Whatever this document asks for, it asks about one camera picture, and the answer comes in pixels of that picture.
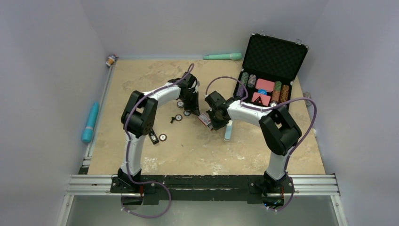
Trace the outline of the red white staple box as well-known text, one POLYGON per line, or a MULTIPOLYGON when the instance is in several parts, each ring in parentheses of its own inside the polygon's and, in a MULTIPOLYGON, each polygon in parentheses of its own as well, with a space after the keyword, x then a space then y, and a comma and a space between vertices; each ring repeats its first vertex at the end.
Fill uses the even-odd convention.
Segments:
POLYGON ((206 113, 202 113, 198 116, 198 119, 210 130, 213 129, 212 122, 209 118, 209 116, 206 113))

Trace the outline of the light blue stapler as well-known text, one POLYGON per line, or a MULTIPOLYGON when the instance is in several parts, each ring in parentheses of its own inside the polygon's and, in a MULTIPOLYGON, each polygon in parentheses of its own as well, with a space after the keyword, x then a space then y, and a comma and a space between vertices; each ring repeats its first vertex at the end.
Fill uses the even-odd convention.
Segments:
POLYGON ((224 140, 225 141, 230 141, 231 139, 231 134, 232 134, 232 126, 233 126, 233 120, 229 120, 227 125, 226 125, 226 130, 224 134, 224 140))

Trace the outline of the black stapler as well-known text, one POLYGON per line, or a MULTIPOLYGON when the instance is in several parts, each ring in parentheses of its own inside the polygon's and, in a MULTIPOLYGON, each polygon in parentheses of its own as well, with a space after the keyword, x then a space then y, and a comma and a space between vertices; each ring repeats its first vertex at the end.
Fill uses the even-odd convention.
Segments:
POLYGON ((149 135, 149 138, 153 145, 155 145, 159 142, 158 136, 155 134, 155 132, 153 130, 151 130, 148 135, 149 135))

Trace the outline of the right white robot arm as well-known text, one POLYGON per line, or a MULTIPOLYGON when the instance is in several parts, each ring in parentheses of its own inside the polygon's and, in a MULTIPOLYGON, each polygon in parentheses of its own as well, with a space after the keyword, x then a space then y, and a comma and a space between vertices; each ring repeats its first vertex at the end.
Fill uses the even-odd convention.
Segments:
POLYGON ((209 105, 207 114, 218 130, 225 127, 229 121, 243 121, 259 127, 265 143, 271 151, 269 165, 264 173, 265 188, 271 192, 282 187, 287 177, 287 159, 289 152, 299 143, 302 131, 294 121, 286 107, 258 108, 243 105, 236 97, 225 99, 214 91, 205 97, 209 105))

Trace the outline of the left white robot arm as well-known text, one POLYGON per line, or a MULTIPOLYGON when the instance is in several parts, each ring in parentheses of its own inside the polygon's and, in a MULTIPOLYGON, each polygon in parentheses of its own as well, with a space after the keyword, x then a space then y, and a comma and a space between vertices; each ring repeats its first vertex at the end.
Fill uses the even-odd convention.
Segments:
POLYGON ((140 188, 141 154, 144 140, 152 130, 158 107, 180 100, 183 109, 190 114, 200 115, 198 79, 185 73, 180 79, 171 79, 162 87, 147 92, 133 91, 122 113, 121 122, 126 136, 124 162, 118 170, 118 179, 128 192, 140 188))

